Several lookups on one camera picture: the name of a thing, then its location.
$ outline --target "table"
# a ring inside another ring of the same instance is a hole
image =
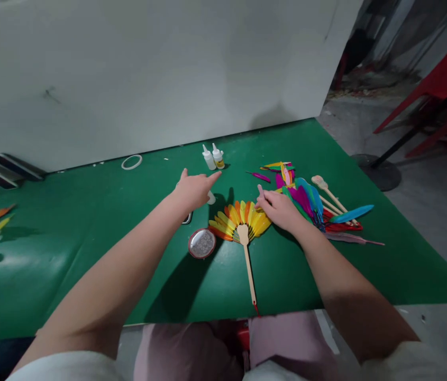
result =
[[[447,303],[447,262],[315,119],[213,141],[225,152],[227,164],[213,187],[217,202],[196,210],[191,223],[176,232],[127,324],[255,315],[242,247],[219,240],[209,258],[196,260],[188,254],[187,242],[225,204],[254,200],[258,182],[274,189],[274,181],[268,185],[245,170],[258,171],[276,161],[292,161],[296,176],[308,181],[323,176],[349,209],[375,205],[360,218],[364,230],[359,234],[386,246],[334,245],[389,301]],[[0,189],[0,208],[17,204],[0,242],[0,339],[34,335],[77,280],[175,187],[184,167],[190,174],[210,174],[201,142],[146,153],[134,170],[122,170],[121,162],[67,170],[16,190]],[[322,307],[292,236],[271,226],[249,251],[261,314]]]

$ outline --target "glitter container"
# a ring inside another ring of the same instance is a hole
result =
[[[197,259],[204,259],[211,255],[216,246],[216,237],[209,229],[199,229],[193,233],[188,241],[188,251]]]

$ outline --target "glue bottle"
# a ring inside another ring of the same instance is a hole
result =
[[[216,202],[216,197],[214,196],[213,192],[209,191],[207,194],[209,196],[209,201],[207,202],[209,205],[213,205]]]
[[[204,160],[206,161],[207,166],[210,170],[215,170],[216,164],[214,163],[213,156],[211,156],[211,152],[207,150],[204,144],[202,145],[202,147],[204,147],[204,152],[202,152],[202,155],[204,156]]]
[[[223,162],[223,151],[220,151],[213,143],[213,158],[218,169],[225,168],[225,163]]]

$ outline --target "concrete floor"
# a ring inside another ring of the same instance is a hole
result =
[[[399,97],[333,99],[325,104],[317,119],[349,155],[380,155],[408,130],[404,126],[372,134],[401,100]],[[400,165],[403,181],[386,196],[447,260],[447,151],[439,149],[437,154],[422,160],[405,160],[405,153],[422,139],[416,137],[391,157],[392,162]],[[447,354],[447,304],[398,306],[398,310],[423,342]],[[359,365],[352,352],[329,324],[340,350],[341,379],[360,379]],[[132,380],[141,334],[140,327],[131,327],[125,328],[121,335],[117,367],[127,381]]]

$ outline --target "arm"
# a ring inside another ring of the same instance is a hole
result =
[[[167,244],[204,205],[221,175],[188,176],[95,263],[52,313],[14,371],[54,353],[89,350],[116,358],[121,329],[144,294]]]
[[[264,196],[258,204],[302,246],[325,309],[359,363],[387,357],[403,341],[419,341],[398,311],[287,196],[270,191]]]

